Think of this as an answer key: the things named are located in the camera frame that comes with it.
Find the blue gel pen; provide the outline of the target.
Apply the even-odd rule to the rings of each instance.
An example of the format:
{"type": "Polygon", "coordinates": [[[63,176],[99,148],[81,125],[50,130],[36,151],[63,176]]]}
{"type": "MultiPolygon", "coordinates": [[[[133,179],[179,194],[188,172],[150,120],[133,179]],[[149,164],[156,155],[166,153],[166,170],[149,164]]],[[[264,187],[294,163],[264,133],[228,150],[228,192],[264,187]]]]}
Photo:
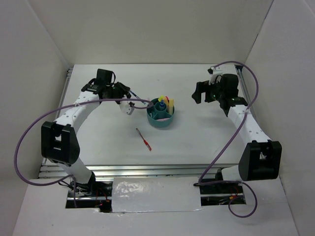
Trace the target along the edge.
{"type": "MultiPolygon", "coordinates": [[[[140,98],[136,93],[134,93],[132,90],[130,90],[129,93],[130,93],[131,95],[133,95],[135,98],[141,99],[141,98],[140,98]]],[[[145,102],[145,101],[141,101],[141,103],[144,104],[144,105],[148,105],[148,102],[145,102]]]]}

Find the yellow pastel highlighter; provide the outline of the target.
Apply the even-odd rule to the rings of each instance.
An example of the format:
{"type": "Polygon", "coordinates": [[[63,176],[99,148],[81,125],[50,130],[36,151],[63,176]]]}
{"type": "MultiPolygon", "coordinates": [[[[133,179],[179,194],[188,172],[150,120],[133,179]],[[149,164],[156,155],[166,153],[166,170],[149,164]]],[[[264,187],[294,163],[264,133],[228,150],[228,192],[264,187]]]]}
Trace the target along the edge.
{"type": "Polygon", "coordinates": [[[174,113],[174,99],[169,99],[168,113],[170,115],[173,115],[174,113]]]}

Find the blue capped glue bottle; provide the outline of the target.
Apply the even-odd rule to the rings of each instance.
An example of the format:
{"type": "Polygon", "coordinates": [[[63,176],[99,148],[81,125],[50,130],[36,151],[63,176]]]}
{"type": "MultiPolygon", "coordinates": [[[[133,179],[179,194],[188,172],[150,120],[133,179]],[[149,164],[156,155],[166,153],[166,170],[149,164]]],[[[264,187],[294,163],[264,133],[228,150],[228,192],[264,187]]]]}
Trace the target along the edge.
{"type": "Polygon", "coordinates": [[[159,110],[163,111],[165,109],[166,109],[166,104],[165,104],[164,100],[161,100],[160,104],[159,104],[159,110]]]}

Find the orange pastel highlighter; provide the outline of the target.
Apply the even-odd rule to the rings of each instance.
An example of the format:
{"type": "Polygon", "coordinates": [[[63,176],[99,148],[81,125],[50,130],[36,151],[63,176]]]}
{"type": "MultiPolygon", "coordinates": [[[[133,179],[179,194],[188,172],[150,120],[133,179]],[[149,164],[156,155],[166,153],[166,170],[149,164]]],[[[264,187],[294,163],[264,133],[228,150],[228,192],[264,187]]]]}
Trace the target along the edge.
{"type": "Polygon", "coordinates": [[[169,106],[169,101],[167,99],[164,99],[165,104],[167,105],[167,107],[169,106]]]}

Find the red gel pen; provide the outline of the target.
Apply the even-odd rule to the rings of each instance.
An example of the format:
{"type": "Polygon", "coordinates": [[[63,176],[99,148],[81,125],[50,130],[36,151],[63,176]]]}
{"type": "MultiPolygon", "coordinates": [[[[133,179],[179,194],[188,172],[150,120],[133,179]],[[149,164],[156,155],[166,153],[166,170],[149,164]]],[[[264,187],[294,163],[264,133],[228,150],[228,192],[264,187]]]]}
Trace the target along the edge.
{"type": "Polygon", "coordinates": [[[144,144],[146,145],[146,147],[148,148],[149,151],[152,151],[151,146],[149,145],[149,143],[145,140],[145,138],[143,137],[143,135],[141,134],[140,130],[138,128],[136,128],[137,133],[140,135],[140,137],[142,138],[144,144]]]}

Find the black gel pen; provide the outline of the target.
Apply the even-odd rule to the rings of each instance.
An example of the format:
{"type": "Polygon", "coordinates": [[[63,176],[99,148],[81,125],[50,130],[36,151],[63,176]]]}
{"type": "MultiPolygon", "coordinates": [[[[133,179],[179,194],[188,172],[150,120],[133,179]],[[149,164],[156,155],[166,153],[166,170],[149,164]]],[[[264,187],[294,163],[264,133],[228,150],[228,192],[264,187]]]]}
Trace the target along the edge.
{"type": "Polygon", "coordinates": [[[156,116],[156,112],[154,110],[150,111],[150,117],[154,118],[156,116]]]}

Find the yellow black highlighter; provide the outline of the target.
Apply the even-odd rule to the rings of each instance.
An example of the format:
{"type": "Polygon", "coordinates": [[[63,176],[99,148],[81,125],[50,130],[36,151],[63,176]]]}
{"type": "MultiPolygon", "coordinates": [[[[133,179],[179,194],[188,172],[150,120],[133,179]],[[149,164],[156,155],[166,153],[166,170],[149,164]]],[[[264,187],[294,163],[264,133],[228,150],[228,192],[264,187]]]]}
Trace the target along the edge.
{"type": "Polygon", "coordinates": [[[161,102],[161,101],[166,101],[167,100],[167,98],[165,97],[165,96],[160,96],[159,98],[158,98],[158,101],[159,102],[161,102]]]}

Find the pink pastel highlighter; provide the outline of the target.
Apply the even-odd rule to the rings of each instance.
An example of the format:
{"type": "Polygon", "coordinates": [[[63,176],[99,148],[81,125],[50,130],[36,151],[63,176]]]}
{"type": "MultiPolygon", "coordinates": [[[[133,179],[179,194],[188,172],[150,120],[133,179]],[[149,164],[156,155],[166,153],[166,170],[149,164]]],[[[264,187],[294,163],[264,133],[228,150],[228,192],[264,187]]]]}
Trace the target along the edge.
{"type": "Polygon", "coordinates": [[[170,118],[161,118],[161,119],[157,119],[156,121],[164,122],[164,121],[167,121],[167,120],[170,120],[170,118]]]}

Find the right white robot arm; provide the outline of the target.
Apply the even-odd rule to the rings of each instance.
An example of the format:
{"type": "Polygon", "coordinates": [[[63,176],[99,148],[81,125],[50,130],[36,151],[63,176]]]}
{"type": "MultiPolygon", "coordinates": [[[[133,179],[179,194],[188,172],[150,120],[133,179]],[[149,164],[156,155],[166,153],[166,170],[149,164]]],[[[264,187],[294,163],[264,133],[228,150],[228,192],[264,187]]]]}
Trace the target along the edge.
{"type": "Polygon", "coordinates": [[[217,172],[215,188],[221,193],[231,188],[232,181],[276,179],[280,170],[282,146],[262,131],[248,109],[246,100],[238,95],[238,83],[238,77],[234,74],[212,76],[209,81],[198,82],[192,94],[197,104],[201,103],[203,93],[205,102],[219,102],[245,145],[237,165],[217,172]]]}

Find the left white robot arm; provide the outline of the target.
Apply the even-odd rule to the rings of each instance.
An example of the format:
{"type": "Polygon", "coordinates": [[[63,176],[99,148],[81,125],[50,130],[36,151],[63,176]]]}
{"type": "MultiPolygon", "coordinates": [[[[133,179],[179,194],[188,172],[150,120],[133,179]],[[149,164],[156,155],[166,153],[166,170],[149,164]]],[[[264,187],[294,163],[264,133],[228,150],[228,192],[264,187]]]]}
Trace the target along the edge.
{"type": "Polygon", "coordinates": [[[73,175],[76,182],[71,187],[79,188],[86,196],[95,194],[99,183],[79,158],[80,147],[76,137],[79,128],[103,99],[115,99],[125,115],[131,115],[134,110],[133,103],[127,101],[131,97],[130,88],[115,79],[113,71],[98,69],[96,77],[82,87],[74,107],[53,122],[44,122],[41,127],[42,156],[56,163],[68,175],[73,175]]]}

